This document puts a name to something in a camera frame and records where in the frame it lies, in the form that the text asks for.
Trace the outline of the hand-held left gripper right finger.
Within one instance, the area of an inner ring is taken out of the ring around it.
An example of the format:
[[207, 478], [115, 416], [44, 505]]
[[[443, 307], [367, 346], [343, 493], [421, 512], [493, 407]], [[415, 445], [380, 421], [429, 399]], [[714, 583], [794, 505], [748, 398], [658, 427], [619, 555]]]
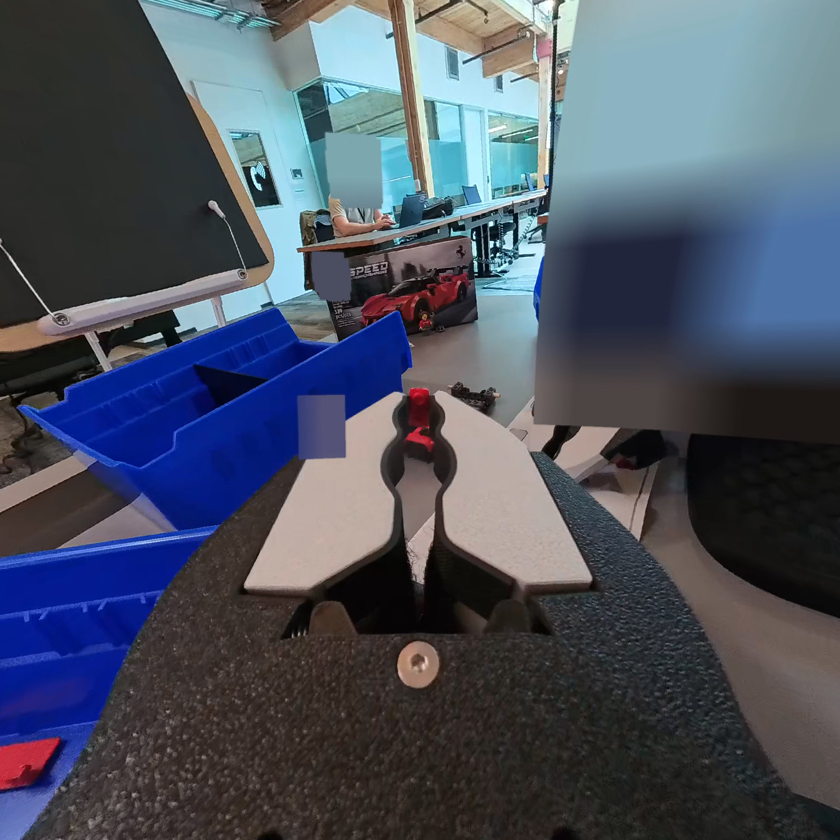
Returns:
[[439, 482], [423, 578], [428, 632], [548, 632], [544, 595], [594, 577], [524, 444], [446, 392], [430, 407]]

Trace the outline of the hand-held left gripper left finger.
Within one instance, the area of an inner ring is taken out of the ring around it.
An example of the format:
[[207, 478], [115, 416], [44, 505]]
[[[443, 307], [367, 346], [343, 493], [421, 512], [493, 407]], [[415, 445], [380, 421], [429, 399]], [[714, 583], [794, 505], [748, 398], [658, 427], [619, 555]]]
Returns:
[[248, 595], [337, 602], [365, 632], [417, 622], [403, 505], [407, 398], [391, 393], [345, 425], [346, 456], [309, 458], [248, 572]]

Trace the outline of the small red lego assembly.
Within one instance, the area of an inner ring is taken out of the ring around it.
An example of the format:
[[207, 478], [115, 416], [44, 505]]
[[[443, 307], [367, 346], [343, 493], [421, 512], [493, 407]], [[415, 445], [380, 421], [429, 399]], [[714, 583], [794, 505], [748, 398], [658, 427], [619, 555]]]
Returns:
[[429, 425], [431, 395], [426, 388], [412, 388], [408, 395], [408, 434], [404, 438], [406, 457], [431, 463], [434, 459], [434, 435]]

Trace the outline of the partly built lego car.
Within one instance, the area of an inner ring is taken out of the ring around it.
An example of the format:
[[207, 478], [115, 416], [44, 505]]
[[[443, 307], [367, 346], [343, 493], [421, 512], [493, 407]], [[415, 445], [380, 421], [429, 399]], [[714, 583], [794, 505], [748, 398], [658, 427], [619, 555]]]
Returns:
[[461, 401], [483, 414], [490, 413], [501, 397], [501, 394], [493, 386], [480, 391], [473, 391], [465, 383], [460, 381], [449, 385], [448, 390], [454, 399]]

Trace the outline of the lego set box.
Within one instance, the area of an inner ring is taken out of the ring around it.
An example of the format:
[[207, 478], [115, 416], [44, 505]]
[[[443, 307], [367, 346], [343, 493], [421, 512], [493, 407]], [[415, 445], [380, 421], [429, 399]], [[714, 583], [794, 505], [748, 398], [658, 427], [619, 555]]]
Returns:
[[478, 319], [473, 248], [467, 235], [344, 255], [350, 267], [350, 298], [328, 303], [338, 340], [393, 313], [402, 317], [408, 335], [419, 333], [417, 319], [423, 309], [434, 314], [437, 330]]

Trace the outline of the flat red lego plate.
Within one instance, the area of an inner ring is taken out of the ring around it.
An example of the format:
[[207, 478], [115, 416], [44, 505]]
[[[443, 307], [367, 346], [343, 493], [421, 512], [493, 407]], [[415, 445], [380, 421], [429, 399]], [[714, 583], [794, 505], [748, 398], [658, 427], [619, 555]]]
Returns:
[[1, 791], [16, 791], [35, 784], [47, 769], [62, 738], [42, 738], [1, 746]]

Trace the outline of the blue plastic bin with label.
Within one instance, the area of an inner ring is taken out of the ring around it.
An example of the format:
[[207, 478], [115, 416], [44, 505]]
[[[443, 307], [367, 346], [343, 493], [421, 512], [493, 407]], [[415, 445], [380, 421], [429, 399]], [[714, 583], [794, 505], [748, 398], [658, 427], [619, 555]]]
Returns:
[[[194, 364], [267, 378], [214, 408]], [[402, 392], [412, 365], [393, 313], [338, 343], [300, 339], [265, 310], [66, 389], [23, 413], [126, 501], [175, 529], [221, 523], [298, 454], [299, 396], [343, 396], [345, 416]]]

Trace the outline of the black bin divider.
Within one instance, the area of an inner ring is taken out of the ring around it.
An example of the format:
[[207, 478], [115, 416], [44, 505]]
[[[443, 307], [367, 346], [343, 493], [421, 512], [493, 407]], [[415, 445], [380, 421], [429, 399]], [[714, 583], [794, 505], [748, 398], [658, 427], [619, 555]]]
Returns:
[[203, 364], [194, 364], [192, 367], [198, 380], [206, 388], [214, 408], [231, 403], [268, 382], [265, 377], [223, 371]]

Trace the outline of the black quilted foam pad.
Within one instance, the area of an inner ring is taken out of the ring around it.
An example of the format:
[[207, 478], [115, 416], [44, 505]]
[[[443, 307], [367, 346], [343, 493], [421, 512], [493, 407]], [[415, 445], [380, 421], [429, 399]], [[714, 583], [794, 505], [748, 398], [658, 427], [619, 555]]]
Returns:
[[694, 434], [686, 452], [693, 532], [764, 592], [839, 616], [839, 446]]

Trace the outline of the office chair with jacket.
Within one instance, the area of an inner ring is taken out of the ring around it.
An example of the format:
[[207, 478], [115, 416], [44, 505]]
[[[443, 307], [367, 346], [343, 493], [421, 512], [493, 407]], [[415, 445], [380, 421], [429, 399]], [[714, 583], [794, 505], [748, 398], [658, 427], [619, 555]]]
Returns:
[[[317, 211], [303, 211], [299, 215], [301, 232], [301, 243], [303, 246], [316, 245], [334, 239], [331, 216], [328, 208], [320, 208]], [[305, 291], [313, 290], [312, 283], [312, 254], [302, 254], [303, 259], [303, 288]]]

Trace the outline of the long wooden desk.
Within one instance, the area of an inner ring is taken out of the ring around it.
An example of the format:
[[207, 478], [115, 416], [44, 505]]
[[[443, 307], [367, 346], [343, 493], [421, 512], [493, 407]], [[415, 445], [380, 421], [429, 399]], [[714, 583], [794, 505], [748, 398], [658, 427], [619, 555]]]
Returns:
[[433, 233], [444, 231], [450, 234], [452, 226], [457, 224], [464, 224], [468, 228], [480, 227], [489, 224], [493, 217], [505, 214], [515, 215], [536, 207], [539, 201], [548, 195], [548, 192], [548, 189], [543, 188], [530, 192], [515, 193], [488, 203], [464, 205], [446, 217], [427, 219], [408, 227], [390, 227], [384, 230], [375, 230], [367, 234], [325, 240], [314, 245], [299, 247], [297, 252], [299, 254], [309, 254], [327, 250], [372, 248], [389, 244], [399, 239], [419, 236], [429, 231]]

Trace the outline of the white door with phone sign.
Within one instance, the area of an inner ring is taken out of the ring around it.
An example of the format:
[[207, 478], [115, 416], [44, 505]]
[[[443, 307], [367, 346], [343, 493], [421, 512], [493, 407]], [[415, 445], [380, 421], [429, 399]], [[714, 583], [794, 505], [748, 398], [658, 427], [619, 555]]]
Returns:
[[[292, 188], [263, 92], [199, 80], [194, 80], [192, 85], [196, 98], [224, 141], [275, 257], [275, 267], [264, 284], [222, 298], [225, 316], [231, 321], [253, 314], [270, 302], [281, 303], [303, 293], [303, 263], [298, 253], [299, 211], [292, 201]], [[256, 204], [258, 190], [244, 168], [245, 161], [257, 165], [258, 152], [262, 153], [264, 170], [276, 193], [276, 202], [263, 206]]]

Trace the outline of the black board with wooden edge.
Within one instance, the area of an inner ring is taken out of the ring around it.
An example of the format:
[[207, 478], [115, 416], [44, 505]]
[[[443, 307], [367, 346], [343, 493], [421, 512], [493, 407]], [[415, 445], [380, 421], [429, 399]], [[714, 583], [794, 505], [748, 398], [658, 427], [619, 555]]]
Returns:
[[139, 2], [2, 2], [1, 48], [2, 352], [68, 340], [38, 331], [47, 311], [268, 280], [224, 141]]

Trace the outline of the wooden pillar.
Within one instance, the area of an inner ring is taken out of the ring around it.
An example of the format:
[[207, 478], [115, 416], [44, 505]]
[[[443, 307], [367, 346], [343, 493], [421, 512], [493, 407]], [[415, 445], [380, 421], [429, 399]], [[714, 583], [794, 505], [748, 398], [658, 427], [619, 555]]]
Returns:
[[425, 99], [418, 64], [417, 31], [413, 1], [389, 1], [395, 54], [400, 76], [402, 104], [406, 124], [408, 158], [418, 191], [432, 197], [434, 178]]

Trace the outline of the white metal board frame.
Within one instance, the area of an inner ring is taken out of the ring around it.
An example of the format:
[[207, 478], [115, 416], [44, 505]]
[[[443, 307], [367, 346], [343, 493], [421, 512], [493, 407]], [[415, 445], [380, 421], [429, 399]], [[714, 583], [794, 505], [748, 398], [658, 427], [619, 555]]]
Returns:
[[68, 339], [83, 335], [104, 372], [112, 369], [103, 352], [97, 333], [122, 326], [136, 319], [143, 319], [162, 311], [174, 310], [192, 302], [220, 298], [223, 294], [239, 291], [249, 283], [246, 269], [221, 272], [202, 277], [176, 287], [168, 287], [133, 297], [95, 301], [63, 311], [47, 311], [36, 322], [38, 331], [45, 336]]

